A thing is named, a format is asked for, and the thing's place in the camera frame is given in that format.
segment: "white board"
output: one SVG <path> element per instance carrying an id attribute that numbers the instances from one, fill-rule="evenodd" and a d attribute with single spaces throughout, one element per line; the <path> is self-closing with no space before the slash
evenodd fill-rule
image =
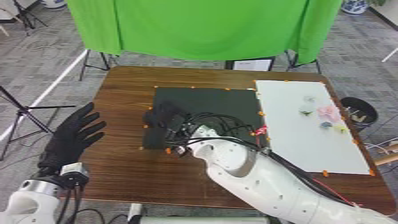
<path id="1" fill-rule="evenodd" d="M 260 80 L 256 86 L 274 152 L 308 172 L 370 174 L 350 131 L 342 133 L 320 127 L 326 119 L 317 109 L 334 105 L 326 84 Z M 315 112 L 306 116 L 301 108 L 310 97 L 315 98 Z M 334 124 L 347 127 L 342 119 Z"/>

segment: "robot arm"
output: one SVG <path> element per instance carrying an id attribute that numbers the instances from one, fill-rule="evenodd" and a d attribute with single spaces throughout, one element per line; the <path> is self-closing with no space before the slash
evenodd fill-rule
<path id="1" fill-rule="evenodd" d="M 82 190 L 89 182 L 89 174 L 77 161 L 86 148 L 103 137 L 98 131 L 105 127 L 105 122 L 86 128 L 100 118 L 98 113 L 89 115 L 93 109 L 91 103 L 73 113 L 57 128 L 41 154 L 39 172 L 23 181 L 9 198 L 7 209 L 0 213 L 2 224 L 55 223 L 59 196 L 77 187 Z"/>
<path id="2" fill-rule="evenodd" d="M 191 150 L 194 157 L 206 161 L 208 176 L 265 214 L 297 224 L 397 223 L 374 210 L 320 195 L 270 154 L 217 139 L 221 136 L 206 126 L 198 128 L 192 135 L 196 139 L 203 137 L 214 140 L 192 143 Z"/>

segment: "orange marker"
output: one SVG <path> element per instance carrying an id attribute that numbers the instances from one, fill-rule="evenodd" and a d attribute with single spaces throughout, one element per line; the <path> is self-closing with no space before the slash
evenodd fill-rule
<path id="1" fill-rule="evenodd" d="M 329 177 L 329 172 L 327 172 L 327 170 L 324 170 L 324 177 Z"/>
<path id="2" fill-rule="evenodd" d="M 375 177 L 377 174 L 375 174 L 375 171 L 370 169 L 370 175 Z"/>
<path id="3" fill-rule="evenodd" d="M 166 149 L 166 153 L 171 155 L 171 148 Z"/>

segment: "gloved hand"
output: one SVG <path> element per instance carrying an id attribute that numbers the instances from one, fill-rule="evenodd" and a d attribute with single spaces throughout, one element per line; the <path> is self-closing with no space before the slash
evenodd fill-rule
<path id="1" fill-rule="evenodd" d="M 39 168 L 61 170 L 64 165 L 79 161 L 86 148 L 102 139 L 105 133 L 98 131 L 107 126 L 105 121 L 86 128 L 100 118 L 98 112 L 89 115 L 93 109 L 95 103 L 89 103 L 66 118 L 41 154 Z"/>

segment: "wooden surface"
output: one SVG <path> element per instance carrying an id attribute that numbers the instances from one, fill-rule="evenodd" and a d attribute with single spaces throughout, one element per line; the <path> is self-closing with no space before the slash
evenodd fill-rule
<path id="1" fill-rule="evenodd" d="M 251 208 L 206 177 L 205 162 L 191 156 L 176 158 L 162 150 L 141 150 L 141 146 L 143 114 L 151 106 L 155 86 L 246 89 L 256 87 L 253 80 L 258 79 L 322 81 L 342 107 L 329 81 L 318 74 L 157 67 L 116 67 L 111 70 L 95 99 L 96 110 L 109 123 L 107 136 L 84 155 L 91 169 L 87 199 Z M 361 151 L 377 176 L 331 174 L 326 178 L 315 174 L 315 177 L 349 200 L 391 214 L 395 199 L 363 143 Z"/>

